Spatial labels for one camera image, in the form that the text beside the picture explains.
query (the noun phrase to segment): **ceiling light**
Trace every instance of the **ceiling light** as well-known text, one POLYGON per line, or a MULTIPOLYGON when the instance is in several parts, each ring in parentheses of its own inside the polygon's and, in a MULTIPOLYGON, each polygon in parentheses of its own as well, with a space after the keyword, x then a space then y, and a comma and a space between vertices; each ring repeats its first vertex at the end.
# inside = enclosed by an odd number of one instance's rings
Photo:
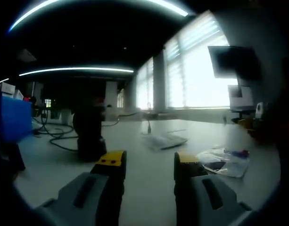
POLYGON ((112 72, 126 72, 126 73, 133 73, 132 70, 126 70, 126 69, 117 69, 117 68, 105 68, 105 67, 64 67, 64 68, 51 68, 51 69, 44 69, 44 70, 38 70, 33 72, 27 72, 20 74, 19 76, 24 76, 28 74, 34 74, 34 73, 41 73, 41 72, 54 72, 54 71, 71 71, 71 70, 95 70, 95 71, 112 71, 112 72))
POLYGON ((179 7, 176 7, 175 5, 171 4, 171 3, 168 3, 167 1, 164 1, 164 0, 147 0, 147 1, 151 1, 151 2, 154 2, 160 6, 163 6, 165 8, 168 8, 178 14, 180 14, 181 16, 187 16, 188 13, 185 12, 184 10, 180 9, 179 7))
POLYGON ((0 83, 2 83, 2 82, 4 82, 4 81, 7 81, 7 80, 9 80, 9 79, 4 79, 4 80, 0 81, 0 83))
POLYGON ((22 22, 25 18, 27 18, 28 16, 30 16, 32 13, 36 12, 37 10, 50 5, 51 3, 54 3, 56 1, 59 0, 47 0, 43 3, 41 3, 40 5, 34 7, 33 9, 29 10, 27 13, 25 13, 22 17, 20 17, 8 30, 8 32, 10 32, 15 26, 17 26, 20 22, 22 22))

